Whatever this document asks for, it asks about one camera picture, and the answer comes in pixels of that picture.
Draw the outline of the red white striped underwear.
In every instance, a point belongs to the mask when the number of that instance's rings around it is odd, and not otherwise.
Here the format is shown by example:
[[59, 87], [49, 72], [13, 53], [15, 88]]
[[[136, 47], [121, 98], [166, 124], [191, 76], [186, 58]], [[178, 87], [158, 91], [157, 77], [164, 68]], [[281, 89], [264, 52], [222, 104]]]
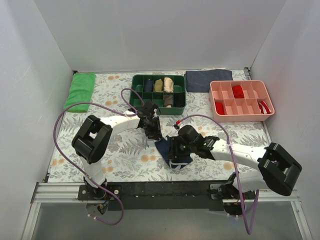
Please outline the red white striped underwear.
[[261, 114], [270, 114], [271, 110], [268, 107], [267, 103], [264, 100], [258, 102], [258, 107], [260, 109]]

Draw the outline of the rolled grey brown underwear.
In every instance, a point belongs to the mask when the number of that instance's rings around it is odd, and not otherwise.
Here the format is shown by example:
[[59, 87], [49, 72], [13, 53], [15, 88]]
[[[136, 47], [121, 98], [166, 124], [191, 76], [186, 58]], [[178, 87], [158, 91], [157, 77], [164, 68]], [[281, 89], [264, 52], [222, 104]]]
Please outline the rolled grey brown underwear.
[[172, 108], [174, 105], [174, 96], [172, 94], [163, 95], [163, 106], [165, 108]]

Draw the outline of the green folded towel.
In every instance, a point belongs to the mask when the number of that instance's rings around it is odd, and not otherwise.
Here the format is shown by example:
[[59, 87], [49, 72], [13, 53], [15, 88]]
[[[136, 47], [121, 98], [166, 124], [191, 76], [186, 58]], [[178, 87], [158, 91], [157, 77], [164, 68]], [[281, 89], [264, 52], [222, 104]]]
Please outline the green folded towel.
[[63, 108], [66, 109], [74, 104], [90, 102], [94, 91], [95, 81], [96, 74], [93, 72], [75, 73]]

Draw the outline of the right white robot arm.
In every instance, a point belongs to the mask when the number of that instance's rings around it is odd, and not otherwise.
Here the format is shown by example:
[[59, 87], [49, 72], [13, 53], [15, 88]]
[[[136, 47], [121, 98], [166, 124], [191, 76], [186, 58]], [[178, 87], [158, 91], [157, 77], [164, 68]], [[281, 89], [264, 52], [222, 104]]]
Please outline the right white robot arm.
[[298, 161], [278, 143], [259, 147], [231, 144], [217, 136], [203, 137], [191, 125], [185, 125], [177, 136], [170, 138], [168, 159], [171, 164], [178, 164], [191, 154], [203, 159], [237, 163], [254, 170], [229, 178], [226, 192], [232, 199], [245, 192], [264, 189], [290, 196], [302, 171]]

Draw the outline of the dark blue folded cloth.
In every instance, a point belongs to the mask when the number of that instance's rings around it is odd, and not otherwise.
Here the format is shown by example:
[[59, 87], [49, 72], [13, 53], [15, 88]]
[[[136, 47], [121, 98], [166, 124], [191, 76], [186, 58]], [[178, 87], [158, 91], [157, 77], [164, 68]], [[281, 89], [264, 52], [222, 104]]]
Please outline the dark blue folded cloth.
[[186, 91], [190, 93], [208, 93], [213, 81], [232, 81], [232, 71], [225, 69], [188, 70], [184, 74]]

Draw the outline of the pink divided organizer tray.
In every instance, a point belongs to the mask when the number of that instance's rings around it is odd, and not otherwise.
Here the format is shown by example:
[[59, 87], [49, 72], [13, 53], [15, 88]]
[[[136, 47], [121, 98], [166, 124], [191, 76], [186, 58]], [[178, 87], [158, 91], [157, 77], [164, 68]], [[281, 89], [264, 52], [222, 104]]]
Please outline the pink divided organizer tray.
[[[243, 99], [234, 98], [232, 87], [240, 85]], [[212, 81], [209, 90], [213, 118], [218, 122], [263, 122], [275, 113], [265, 84], [261, 80]], [[270, 114], [261, 114], [259, 101], [265, 101]], [[215, 102], [223, 104], [225, 115], [216, 112]]]

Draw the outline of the rolled cream underwear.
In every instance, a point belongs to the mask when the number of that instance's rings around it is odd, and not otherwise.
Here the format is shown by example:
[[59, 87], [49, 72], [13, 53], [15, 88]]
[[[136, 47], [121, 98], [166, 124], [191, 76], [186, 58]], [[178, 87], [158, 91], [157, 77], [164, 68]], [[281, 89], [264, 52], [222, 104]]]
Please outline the rolled cream underwear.
[[174, 82], [170, 77], [165, 77], [163, 80], [163, 91], [167, 93], [174, 92]]

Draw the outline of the rolled red underwear left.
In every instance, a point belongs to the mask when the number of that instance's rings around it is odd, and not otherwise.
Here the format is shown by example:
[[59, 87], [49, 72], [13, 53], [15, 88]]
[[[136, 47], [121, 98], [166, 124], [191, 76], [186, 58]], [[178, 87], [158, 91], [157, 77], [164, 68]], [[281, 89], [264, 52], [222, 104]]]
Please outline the rolled red underwear left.
[[221, 102], [215, 102], [214, 104], [217, 114], [225, 115], [224, 105]]

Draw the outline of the floral table mat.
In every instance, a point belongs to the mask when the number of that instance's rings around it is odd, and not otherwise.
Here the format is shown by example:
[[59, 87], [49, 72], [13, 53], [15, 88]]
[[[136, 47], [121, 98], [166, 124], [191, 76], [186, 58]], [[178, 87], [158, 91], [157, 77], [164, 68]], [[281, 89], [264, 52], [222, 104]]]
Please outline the floral table mat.
[[[130, 98], [132, 73], [97, 74], [87, 113], [66, 113], [48, 171], [49, 183], [81, 183], [83, 166], [71, 142], [87, 115], [110, 116], [112, 110], [124, 112]], [[184, 125], [193, 126], [203, 136], [230, 137], [233, 144], [268, 146], [271, 142], [267, 127], [262, 122], [211, 121], [212, 108], [208, 93], [186, 94], [186, 106], [181, 116]], [[115, 135], [101, 161], [102, 172], [109, 182], [147, 181], [202, 181], [225, 180], [234, 171], [228, 161], [213, 161], [192, 155], [192, 162], [181, 170], [171, 169], [157, 151], [152, 140], [142, 129]]]

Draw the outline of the rolled black underwear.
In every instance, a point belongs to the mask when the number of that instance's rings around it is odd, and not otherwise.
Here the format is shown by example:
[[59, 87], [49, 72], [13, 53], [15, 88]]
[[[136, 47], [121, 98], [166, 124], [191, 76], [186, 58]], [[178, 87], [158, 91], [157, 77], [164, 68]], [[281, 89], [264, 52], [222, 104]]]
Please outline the rolled black underwear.
[[185, 93], [175, 93], [174, 94], [174, 107], [175, 108], [184, 108], [186, 105]]

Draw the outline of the aluminium frame rail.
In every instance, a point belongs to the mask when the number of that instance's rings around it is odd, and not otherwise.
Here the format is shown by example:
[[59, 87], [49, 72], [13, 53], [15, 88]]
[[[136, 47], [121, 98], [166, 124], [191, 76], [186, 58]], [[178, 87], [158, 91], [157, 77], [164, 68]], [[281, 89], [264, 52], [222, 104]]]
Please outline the aluminium frame rail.
[[[29, 216], [24, 228], [22, 239], [32, 238], [41, 203], [75, 203], [81, 183], [37, 183], [32, 199]], [[259, 202], [289, 202], [301, 234], [302, 239], [311, 240], [308, 223], [306, 221], [302, 200], [299, 193], [294, 190], [291, 196], [281, 196], [271, 190], [261, 190], [258, 197]]]

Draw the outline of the rolled tan underwear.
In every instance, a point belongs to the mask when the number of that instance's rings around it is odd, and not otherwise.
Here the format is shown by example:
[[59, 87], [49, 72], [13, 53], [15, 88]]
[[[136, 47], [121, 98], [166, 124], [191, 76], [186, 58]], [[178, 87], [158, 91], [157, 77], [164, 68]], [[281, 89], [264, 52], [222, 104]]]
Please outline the rolled tan underwear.
[[154, 92], [156, 93], [160, 93], [163, 91], [163, 81], [161, 79], [157, 79], [155, 82], [154, 82], [154, 89], [153, 89]]

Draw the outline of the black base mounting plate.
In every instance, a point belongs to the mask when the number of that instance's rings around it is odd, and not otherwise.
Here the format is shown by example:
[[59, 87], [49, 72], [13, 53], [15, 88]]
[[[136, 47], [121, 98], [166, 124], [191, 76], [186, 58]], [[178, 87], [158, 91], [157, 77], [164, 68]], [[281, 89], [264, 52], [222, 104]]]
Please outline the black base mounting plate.
[[86, 185], [79, 187], [79, 201], [97, 201], [100, 212], [126, 210], [207, 209], [225, 211], [230, 215], [242, 214], [241, 202], [236, 194], [227, 193], [224, 180], [205, 181], [151, 181], [111, 182], [106, 189], [114, 193], [121, 203], [102, 190], [91, 191]]

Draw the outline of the navy white-trimmed underwear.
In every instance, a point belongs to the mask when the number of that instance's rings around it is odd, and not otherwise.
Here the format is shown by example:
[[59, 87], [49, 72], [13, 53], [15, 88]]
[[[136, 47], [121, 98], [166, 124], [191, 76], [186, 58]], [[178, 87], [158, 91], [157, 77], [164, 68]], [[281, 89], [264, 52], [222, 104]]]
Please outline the navy white-trimmed underwear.
[[165, 163], [173, 170], [181, 170], [187, 165], [189, 165], [193, 159], [188, 156], [185, 158], [180, 158], [178, 160], [170, 160], [169, 159], [169, 152], [170, 152], [170, 146], [171, 142], [173, 140], [173, 137], [169, 137], [168, 135], [164, 137], [163, 139], [156, 141], [155, 147], [164, 159]]

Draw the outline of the rolled red underwear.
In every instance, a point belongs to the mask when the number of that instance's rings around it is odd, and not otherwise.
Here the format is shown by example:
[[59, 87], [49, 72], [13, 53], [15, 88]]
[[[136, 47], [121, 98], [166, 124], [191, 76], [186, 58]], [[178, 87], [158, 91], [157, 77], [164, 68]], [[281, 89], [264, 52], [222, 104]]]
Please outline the rolled red underwear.
[[235, 99], [244, 99], [245, 95], [241, 85], [235, 85], [232, 87], [233, 96]]
[[215, 102], [214, 104], [217, 114], [225, 115], [224, 105], [221, 102]]

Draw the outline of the rolled red underwear top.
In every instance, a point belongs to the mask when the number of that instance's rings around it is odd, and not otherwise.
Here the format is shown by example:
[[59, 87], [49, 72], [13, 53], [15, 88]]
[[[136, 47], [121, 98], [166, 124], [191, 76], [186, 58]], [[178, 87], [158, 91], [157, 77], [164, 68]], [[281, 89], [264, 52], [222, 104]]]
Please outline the rolled red underwear top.
[[244, 99], [245, 95], [241, 85], [235, 85], [232, 87], [233, 96], [235, 99]]

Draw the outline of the rolled navy underwear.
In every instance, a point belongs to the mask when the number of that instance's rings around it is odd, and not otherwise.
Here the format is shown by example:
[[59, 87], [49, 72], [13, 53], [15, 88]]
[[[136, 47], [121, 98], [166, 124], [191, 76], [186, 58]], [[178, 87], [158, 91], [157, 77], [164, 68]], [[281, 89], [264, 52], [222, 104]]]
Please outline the rolled navy underwear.
[[147, 79], [144, 81], [143, 91], [144, 92], [152, 92], [153, 91], [153, 80]]

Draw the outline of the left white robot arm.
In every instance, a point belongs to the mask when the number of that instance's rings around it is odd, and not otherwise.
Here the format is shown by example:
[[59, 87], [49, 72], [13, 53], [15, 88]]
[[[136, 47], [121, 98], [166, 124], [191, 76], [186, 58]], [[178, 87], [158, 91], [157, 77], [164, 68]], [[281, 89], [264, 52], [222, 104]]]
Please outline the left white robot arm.
[[106, 196], [107, 180], [102, 171], [101, 159], [104, 156], [110, 139], [119, 133], [133, 129], [143, 129], [150, 140], [161, 140], [159, 107], [152, 101], [147, 101], [137, 107], [137, 113], [131, 108], [120, 115], [98, 118], [88, 116], [71, 145], [80, 157], [85, 171], [84, 182], [90, 187], [89, 194], [95, 200]]

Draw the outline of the green divided organizer tray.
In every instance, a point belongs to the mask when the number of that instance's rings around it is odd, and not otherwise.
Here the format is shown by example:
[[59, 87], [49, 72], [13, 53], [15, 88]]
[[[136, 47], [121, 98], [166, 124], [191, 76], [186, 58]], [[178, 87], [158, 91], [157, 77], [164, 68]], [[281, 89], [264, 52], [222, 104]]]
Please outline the green divided organizer tray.
[[[164, 83], [164, 78], [169, 77], [173, 80], [174, 90], [173, 92], [154, 92], [154, 83], [156, 80], [161, 79]], [[144, 82], [147, 79], [153, 80], [153, 91], [144, 92]], [[152, 101], [159, 107], [159, 111], [162, 115], [182, 115], [185, 107], [174, 106], [174, 94], [185, 94], [185, 106], [186, 106], [186, 80], [182, 75], [151, 75], [151, 74], [136, 74], [132, 77], [131, 89], [135, 92], [130, 93], [129, 103], [133, 107], [140, 107], [147, 101]], [[164, 95], [173, 95], [173, 106], [164, 107]]]

